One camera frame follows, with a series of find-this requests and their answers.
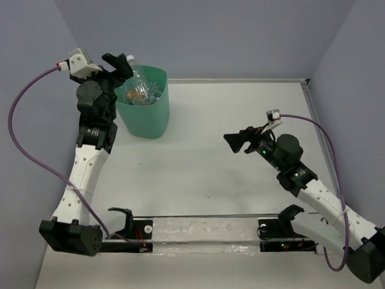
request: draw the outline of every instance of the black bracket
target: black bracket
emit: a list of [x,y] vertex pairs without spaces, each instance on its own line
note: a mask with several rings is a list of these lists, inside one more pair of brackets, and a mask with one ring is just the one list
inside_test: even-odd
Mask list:
[[82,226],[76,220],[72,224],[43,220],[39,233],[54,251],[86,256],[98,253],[103,238],[99,226]]
[[295,216],[304,210],[297,206],[291,205],[284,209],[279,215],[278,219],[259,219],[259,237],[261,240],[270,240],[273,238],[298,238],[303,237],[300,234],[296,234],[291,225],[291,221]]

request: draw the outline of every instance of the red wire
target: red wire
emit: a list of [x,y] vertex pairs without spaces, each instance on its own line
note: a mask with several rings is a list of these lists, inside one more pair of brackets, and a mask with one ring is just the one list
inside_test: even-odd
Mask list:
[[137,230],[138,230],[138,232],[139,232],[140,237],[142,238],[142,243],[143,243],[144,247],[146,247],[146,242],[144,241],[142,232],[139,230],[139,228],[137,228]]
[[135,232],[135,236],[137,237],[138,245],[139,245],[139,249],[140,249],[140,240],[139,240],[138,232]]

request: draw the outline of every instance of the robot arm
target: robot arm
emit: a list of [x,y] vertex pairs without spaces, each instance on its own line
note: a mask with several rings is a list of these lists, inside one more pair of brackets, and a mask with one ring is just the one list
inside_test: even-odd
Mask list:
[[[70,182],[88,204],[117,132],[114,89],[132,76],[124,54],[105,54],[102,59],[115,70],[93,64],[83,49],[75,49],[68,60],[58,64],[61,70],[70,70],[70,79],[80,84],[76,96],[81,115]],[[103,233],[99,226],[89,226],[90,213],[73,189],[66,187],[51,220],[42,221],[39,232],[53,250],[95,256]]]
[[[294,212],[290,225],[297,234],[308,236],[335,254],[343,255],[345,222],[341,201],[300,161],[303,149],[293,135],[275,138],[271,130],[282,123],[279,110],[268,111],[267,117],[266,125],[249,126],[238,134],[225,134],[225,140],[234,153],[239,152],[245,142],[250,142],[244,152],[261,155],[279,172],[277,179],[286,191],[319,212],[322,219],[314,214]],[[346,264],[360,280],[371,283],[385,271],[385,227],[380,229],[349,207],[346,213],[350,231]]]

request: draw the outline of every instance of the white tabletop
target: white tabletop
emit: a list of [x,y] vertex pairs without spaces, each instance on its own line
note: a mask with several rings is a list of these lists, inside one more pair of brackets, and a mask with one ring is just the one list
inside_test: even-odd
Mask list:
[[[339,262],[330,256],[331,262]],[[36,289],[381,289],[348,269],[331,271],[322,255],[288,253],[102,253],[47,250]]]
[[[277,172],[258,154],[233,154],[223,140],[223,134],[265,124],[266,111],[274,108],[309,117],[299,84],[173,84],[169,88],[170,123],[163,137],[133,137],[118,117],[119,133],[99,178],[95,209],[128,207],[135,216],[172,216],[278,213],[290,204],[306,208],[280,187]],[[276,130],[280,133],[298,137],[304,163],[332,188],[313,125],[285,120]],[[89,258],[49,248],[36,289],[381,288],[378,280],[364,284],[346,268],[332,272],[322,255],[260,253],[257,244],[249,246],[256,238],[256,220],[183,223],[187,221],[158,220],[163,225],[154,225],[158,243],[151,254],[102,253]],[[167,240],[189,242],[193,237],[212,245],[167,244]],[[221,244],[225,241],[234,243]],[[340,261],[330,258],[334,264]]]
[[[266,111],[310,116],[299,83],[170,84],[170,121],[156,140],[130,135],[121,118],[93,207],[135,216],[279,213],[300,204],[257,153],[233,154],[223,134],[266,123]],[[285,119],[276,135],[298,137],[303,162],[332,189],[313,125]]]

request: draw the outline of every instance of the clear plastic bottle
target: clear plastic bottle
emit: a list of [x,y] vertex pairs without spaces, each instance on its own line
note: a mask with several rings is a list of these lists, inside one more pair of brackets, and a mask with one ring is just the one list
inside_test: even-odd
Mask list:
[[142,66],[136,61],[132,55],[127,56],[127,62],[130,65],[133,77],[130,78],[127,93],[128,104],[132,105],[150,105],[156,102],[150,83],[147,82]]

